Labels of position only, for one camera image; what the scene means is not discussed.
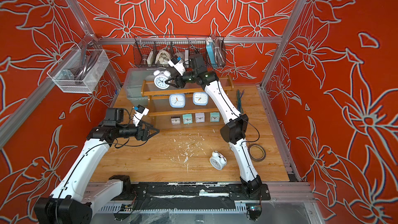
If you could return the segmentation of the clear small square clock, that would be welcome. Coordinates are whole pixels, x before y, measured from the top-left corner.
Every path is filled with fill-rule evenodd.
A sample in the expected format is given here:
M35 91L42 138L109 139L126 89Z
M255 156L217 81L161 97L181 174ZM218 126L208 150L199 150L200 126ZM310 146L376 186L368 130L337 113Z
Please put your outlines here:
M179 116L172 116L171 117L171 124L172 125L179 125L181 124L181 119Z

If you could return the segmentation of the blue rounded square clock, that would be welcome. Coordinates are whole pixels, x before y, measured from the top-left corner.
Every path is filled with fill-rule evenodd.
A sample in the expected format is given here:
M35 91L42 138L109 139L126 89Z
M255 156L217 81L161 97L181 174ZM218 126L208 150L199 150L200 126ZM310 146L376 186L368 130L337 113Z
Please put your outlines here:
M184 108L186 104L185 94L171 94L169 96L169 104L172 108Z

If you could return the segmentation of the brown tape roll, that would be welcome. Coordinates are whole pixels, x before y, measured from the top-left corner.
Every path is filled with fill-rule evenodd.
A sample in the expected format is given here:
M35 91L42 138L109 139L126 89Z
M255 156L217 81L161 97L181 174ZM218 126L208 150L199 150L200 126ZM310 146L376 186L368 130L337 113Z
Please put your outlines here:
M254 162L261 162L266 158L265 149L258 144L251 144L248 146L249 156Z

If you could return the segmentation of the blue box in basket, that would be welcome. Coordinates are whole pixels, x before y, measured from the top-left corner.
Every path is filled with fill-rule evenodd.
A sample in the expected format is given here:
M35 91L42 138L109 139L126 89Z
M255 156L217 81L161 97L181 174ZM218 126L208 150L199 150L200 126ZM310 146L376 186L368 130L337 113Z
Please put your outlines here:
M206 41L206 50L209 57L210 64L213 68L217 66L216 59L215 59L215 51L214 51L214 42L211 37L207 37Z

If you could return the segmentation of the mint green square clock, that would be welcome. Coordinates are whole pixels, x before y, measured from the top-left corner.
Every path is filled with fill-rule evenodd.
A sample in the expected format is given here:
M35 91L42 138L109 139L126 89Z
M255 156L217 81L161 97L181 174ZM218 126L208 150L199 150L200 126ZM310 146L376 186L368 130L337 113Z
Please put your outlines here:
M192 114L183 114L182 121L183 121L183 124L192 124L193 123Z

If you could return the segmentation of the teal small square clock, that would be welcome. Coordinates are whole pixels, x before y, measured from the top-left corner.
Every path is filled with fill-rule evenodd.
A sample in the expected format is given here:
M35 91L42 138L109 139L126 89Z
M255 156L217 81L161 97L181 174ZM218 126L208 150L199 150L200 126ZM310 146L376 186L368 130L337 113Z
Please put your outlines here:
M220 113L212 112L210 113L210 122L219 122L220 121Z

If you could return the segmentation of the wooden two-tier shelf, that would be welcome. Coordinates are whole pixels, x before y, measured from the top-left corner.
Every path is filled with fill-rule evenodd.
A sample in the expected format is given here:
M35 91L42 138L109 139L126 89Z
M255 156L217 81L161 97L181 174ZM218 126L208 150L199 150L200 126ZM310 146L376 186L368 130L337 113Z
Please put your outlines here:
M196 84L187 84L183 89L176 89L169 87L165 90L157 88L154 82L144 81L142 85L142 96L148 97L149 114L147 115L147 121L155 125L156 128L161 130L176 129L180 125L185 128L194 127L198 125L195 122L195 113L205 113L205 122L207 124L210 122L210 113L217 112L218 109L212 99L209 99L206 106L198 106L193 103L193 94L195 92L204 92L202 88ZM185 94L186 104L184 108L172 108L169 104L169 96L171 94ZM193 123L183 124L182 115L192 114ZM181 124L172 125L171 117L179 116L181 119Z

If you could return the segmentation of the white twin-bell alarm clock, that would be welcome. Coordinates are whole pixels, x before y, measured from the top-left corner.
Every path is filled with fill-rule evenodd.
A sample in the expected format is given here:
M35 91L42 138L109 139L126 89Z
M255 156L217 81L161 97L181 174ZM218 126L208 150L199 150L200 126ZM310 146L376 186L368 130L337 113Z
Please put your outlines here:
M157 88L164 90L170 86L169 84L166 83L166 81L171 78L171 73L169 71L156 70L154 71L153 75L154 75L153 81Z

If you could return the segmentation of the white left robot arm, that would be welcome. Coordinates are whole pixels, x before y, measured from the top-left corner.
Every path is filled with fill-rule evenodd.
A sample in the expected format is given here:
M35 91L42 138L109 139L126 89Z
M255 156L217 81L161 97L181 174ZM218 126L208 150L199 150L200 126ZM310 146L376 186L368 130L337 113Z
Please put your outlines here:
M137 198L127 175L114 175L99 189L85 195L99 162L117 139L133 137L145 143L159 134L159 129L142 120L149 109L138 105L134 111L129 115L129 123L122 124L124 110L107 109L105 119L90 131L78 158L60 184L49 197L40 198L34 205L40 224L89 224L112 199Z

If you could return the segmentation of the translucent grey storage bin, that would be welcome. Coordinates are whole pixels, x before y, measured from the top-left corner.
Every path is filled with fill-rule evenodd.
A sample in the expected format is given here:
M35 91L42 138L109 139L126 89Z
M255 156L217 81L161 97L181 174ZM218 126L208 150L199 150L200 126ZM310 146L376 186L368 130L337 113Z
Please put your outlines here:
M153 69L131 68L127 72L123 84L127 99L134 105L147 106L148 97L142 96L141 90L144 81L152 82L154 79Z

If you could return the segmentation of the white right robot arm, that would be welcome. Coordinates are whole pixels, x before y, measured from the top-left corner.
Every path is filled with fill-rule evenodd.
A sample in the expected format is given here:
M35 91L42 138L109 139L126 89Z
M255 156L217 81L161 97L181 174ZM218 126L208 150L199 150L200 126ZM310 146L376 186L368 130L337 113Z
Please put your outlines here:
M249 124L248 116L240 113L222 88L215 71L209 71L202 55L195 54L189 59L189 71L184 62L171 58L168 62L171 77L166 84L175 88L184 88L187 83L196 83L212 99L220 113L224 126L220 134L235 155L240 172L241 188L249 198L261 191L262 180L256 171L247 147L246 130Z

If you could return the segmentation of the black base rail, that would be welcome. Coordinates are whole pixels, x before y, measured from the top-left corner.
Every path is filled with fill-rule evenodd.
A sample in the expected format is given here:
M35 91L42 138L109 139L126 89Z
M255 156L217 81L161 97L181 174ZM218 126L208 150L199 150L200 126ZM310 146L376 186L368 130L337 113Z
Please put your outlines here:
M266 184L262 184L255 193L245 193L240 183L228 182L163 182L132 183L133 192L140 200L147 198L226 198L232 201L268 201L271 199Z

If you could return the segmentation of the lilac square alarm clock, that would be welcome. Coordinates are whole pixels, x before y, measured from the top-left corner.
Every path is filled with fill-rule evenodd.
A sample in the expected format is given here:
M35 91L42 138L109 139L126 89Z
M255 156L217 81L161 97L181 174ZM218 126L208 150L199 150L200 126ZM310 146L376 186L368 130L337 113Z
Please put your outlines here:
M205 122L205 113L195 113L195 122L196 123Z

